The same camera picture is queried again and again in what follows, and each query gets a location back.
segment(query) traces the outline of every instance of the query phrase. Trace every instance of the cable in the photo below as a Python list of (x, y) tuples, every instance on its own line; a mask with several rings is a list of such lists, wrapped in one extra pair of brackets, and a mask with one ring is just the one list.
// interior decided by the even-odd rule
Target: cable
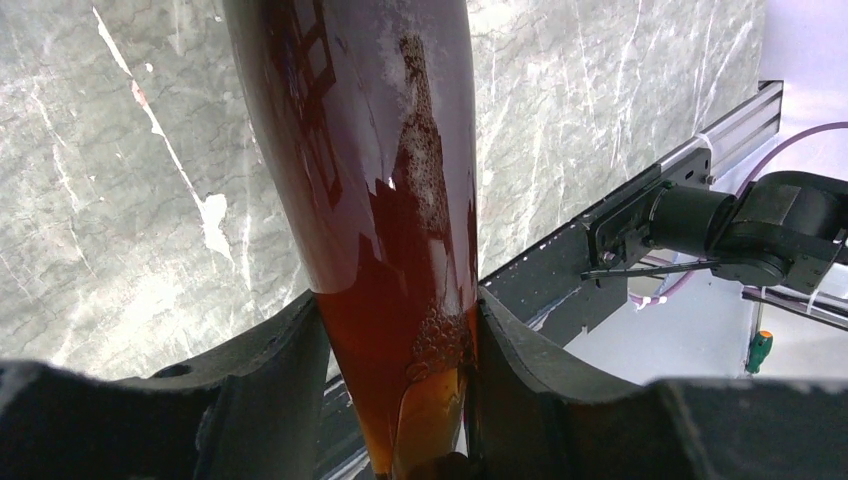
[(801, 140), (803, 140), (803, 139), (805, 139), (805, 138), (807, 138), (811, 135), (815, 135), (817, 133), (822, 133), (822, 132), (829, 132), (831, 130), (841, 130), (841, 129), (848, 129), (848, 122), (826, 123), (824, 125), (819, 125), (817, 127), (808, 128), (808, 129), (806, 129), (802, 132), (799, 132), (799, 133), (796, 133), (795, 135), (792, 135), (786, 141), (784, 141), (783, 143), (778, 145), (774, 150), (767, 153), (766, 156), (763, 157), (762, 160), (760, 160), (760, 162), (757, 164), (757, 166), (755, 166), (754, 169), (751, 170), (751, 173), (749, 173), (748, 176), (745, 177), (745, 181), (742, 182), (742, 185), (739, 186), (739, 190), (736, 192), (736, 196), (738, 197), (739, 195), (742, 195), (742, 192), (745, 191), (745, 187), (748, 186), (748, 184), (751, 183), (751, 181), (753, 181), (755, 178), (757, 178), (757, 175), (759, 175), (760, 172), (763, 171), (763, 168), (765, 168), (765, 166), (768, 165), (769, 162), (771, 162), (774, 159), (774, 157), (776, 157), (778, 154), (780, 154), (780, 152), (786, 150), (787, 148), (791, 147), (792, 145), (798, 143), (799, 141), (801, 141)]
[(661, 275), (661, 274), (669, 274), (669, 273), (681, 273), (681, 272), (689, 272), (692, 270), (705, 270), (708, 268), (717, 267), (719, 262), (717, 260), (705, 260), (698, 262), (690, 262), (690, 263), (678, 263), (676, 265), (666, 265), (664, 267), (652, 267), (652, 268), (632, 268), (629, 270), (593, 270), (590, 272), (583, 272), (580, 274), (580, 278), (583, 280), (597, 280), (600, 278), (633, 278), (633, 277), (644, 277), (647, 275)]
[[(848, 332), (848, 326), (846, 326), (846, 325), (843, 325), (841, 323), (836, 323), (834, 321), (829, 321), (828, 319), (817, 317), (815, 315), (806, 313), (803, 310), (804, 305), (802, 303), (799, 303), (799, 302), (792, 302), (792, 303), (795, 303), (797, 305), (798, 310), (796, 310), (796, 309), (793, 309), (792, 307), (790, 307), (788, 305), (784, 305), (783, 303), (781, 303), (780, 300), (777, 299), (777, 297), (774, 296), (773, 294), (766, 294), (766, 297), (762, 297), (759, 291), (756, 291), (756, 293), (752, 293), (750, 291), (750, 289), (748, 289), (748, 288), (746, 288), (742, 291), (742, 298), (744, 300), (750, 300), (750, 301), (755, 302), (755, 303), (762, 303), (762, 304), (765, 304), (765, 305), (771, 305), (771, 306), (773, 306), (775, 308), (779, 308), (779, 309), (781, 309), (785, 312), (789, 312), (789, 313), (798, 315), (799, 317), (803, 317), (803, 318), (806, 318), (808, 320), (812, 320), (814, 322), (818, 322), (818, 323), (821, 323), (823, 325), (827, 325), (829, 327), (833, 327), (833, 328), (836, 328), (838, 330)], [(840, 320), (845, 320), (846, 324), (848, 324), (848, 319), (840, 318)]]
[[(743, 292), (747, 292), (749, 294), (754, 294), (755, 292), (757, 294), (760, 293), (758, 289), (754, 289), (752, 287), (746, 287), (745, 289), (743, 289)], [(797, 302), (801, 306), (805, 306), (805, 305), (807, 305), (807, 303), (810, 303), (809, 299), (796, 297), (796, 296), (790, 295), (788, 293), (778, 292), (778, 291), (771, 289), (771, 288), (767, 288), (766, 293), (775, 297), (775, 298), (779, 298), (781, 300), (786, 300), (787, 302)], [(824, 303), (824, 302), (820, 302), (820, 301), (816, 301), (816, 300), (814, 300), (811, 303), (812, 303), (812, 306), (814, 308), (817, 308), (819, 310), (822, 310), (822, 311), (825, 311), (825, 312), (828, 312), (828, 313), (832, 313), (834, 315), (839, 315), (841, 317), (848, 317), (848, 310), (846, 310), (844, 308), (840, 308), (840, 307), (837, 307), (836, 305), (830, 305), (828, 303)]]
[[(826, 123), (824, 125), (819, 125), (819, 126), (816, 126), (816, 127), (808, 128), (807, 130), (804, 130), (802, 132), (796, 133), (795, 135), (792, 135), (791, 137), (786, 139), (783, 143), (781, 143), (780, 145), (775, 147), (774, 150), (767, 153), (766, 156), (763, 157), (763, 159), (760, 160), (759, 163), (757, 163), (756, 166), (754, 166), (754, 168), (751, 170), (751, 172), (748, 173), (748, 176), (745, 177), (745, 181), (743, 181), (742, 185), (739, 186), (739, 190), (737, 190), (736, 196), (739, 197), (740, 195), (742, 195), (742, 193), (745, 191), (745, 187), (747, 187), (749, 183), (751, 183), (755, 178), (757, 178), (757, 175), (759, 175), (760, 172), (762, 172), (763, 169), (766, 167), (766, 165), (771, 163), (771, 161), (774, 160), (774, 157), (776, 157), (778, 154), (780, 154), (780, 152), (786, 150), (787, 148), (791, 147), (792, 145), (798, 143), (799, 141), (801, 141), (801, 140), (803, 140), (803, 139), (805, 139), (805, 138), (807, 138), (811, 135), (815, 135), (815, 134), (821, 133), (821, 132), (828, 132), (828, 131), (831, 131), (831, 130), (840, 130), (840, 129), (848, 129), (848, 122)], [(678, 279), (674, 283), (674, 285), (669, 287), (668, 290), (662, 292), (660, 295), (655, 295), (655, 296), (667, 298), (667, 297), (674, 295), (681, 288), (683, 288), (683, 286), (686, 285), (687, 282), (689, 282), (689, 280), (692, 278), (693, 275), (695, 275), (694, 270), (690, 271), (690, 272), (686, 272), (686, 274), (684, 274), (682, 277), (680, 277), (680, 279)]]

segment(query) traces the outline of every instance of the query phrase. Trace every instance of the bottle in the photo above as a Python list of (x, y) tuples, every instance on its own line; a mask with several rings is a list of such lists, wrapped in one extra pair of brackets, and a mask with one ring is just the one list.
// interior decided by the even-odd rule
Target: bottle
[(464, 0), (230, 1), (257, 142), (374, 472), (455, 447), (476, 355)]

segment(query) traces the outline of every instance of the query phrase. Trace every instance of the marble wall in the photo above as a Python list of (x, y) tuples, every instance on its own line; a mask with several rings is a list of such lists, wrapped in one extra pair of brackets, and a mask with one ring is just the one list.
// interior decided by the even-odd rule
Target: marble wall
[[(487, 273), (750, 96), (764, 0), (469, 0)], [(0, 4), (0, 355), (149, 375), (306, 288), (216, 1)]]

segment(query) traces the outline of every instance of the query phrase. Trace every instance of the purple cable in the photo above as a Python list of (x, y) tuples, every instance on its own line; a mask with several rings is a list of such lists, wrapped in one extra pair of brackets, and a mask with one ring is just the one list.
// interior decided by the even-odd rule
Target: purple cable
[[(745, 177), (745, 181), (742, 182), (742, 185), (740, 185), (739, 190), (736, 192), (736, 196), (739, 197), (740, 195), (742, 195), (742, 192), (745, 191), (745, 187), (748, 186), (748, 184), (751, 183), (755, 178), (757, 178), (757, 175), (759, 175), (760, 172), (763, 171), (763, 168), (765, 168), (766, 165), (768, 165), (769, 162), (771, 162), (774, 159), (774, 157), (776, 157), (778, 154), (780, 154), (780, 152), (786, 150), (787, 148), (791, 147), (795, 143), (797, 143), (797, 142), (799, 142), (799, 141), (801, 141), (801, 140), (803, 140), (803, 139), (805, 139), (805, 138), (807, 138), (811, 135), (815, 135), (815, 134), (821, 133), (821, 132), (827, 132), (827, 131), (830, 131), (830, 130), (840, 130), (840, 129), (848, 129), (848, 122), (826, 123), (824, 125), (819, 125), (817, 127), (808, 128), (807, 130), (804, 130), (802, 132), (796, 133), (795, 135), (792, 135), (786, 141), (784, 141), (783, 143), (781, 143), (780, 145), (775, 147), (774, 150), (767, 153), (766, 156), (763, 157), (763, 159), (760, 160), (759, 163), (757, 163), (757, 165), (751, 170), (751, 173), (749, 173), (748, 176)], [(668, 297), (674, 295), (675, 293), (677, 293), (677, 291), (679, 291), (681, 288), (683, 288), (684, 285), (686, 285), (686, 282), (688, 282), (692, 278), (693, 275), (695, 275), (695, 271), (686, 272), (682, 277), (680, 277), (680, 279), (678, 281), (676, 281), (674, 283), (674, 285), (668, 287), (668, 290), (662, 292), (659, 296), (651, 297), (651, 300), (646, 305), (656, 305), (657, 303), (660, 302), (659, 297), (668, 298)], [(642, 304), (641, 301), (636, 301), (636, 300), (634, 300), (634, 298), (641, 300), (641, 297), (639, 297), (637, 295), (630, 294), (631, 300), (633, 300), (634, 302), (636, 302), (640, 305)]]

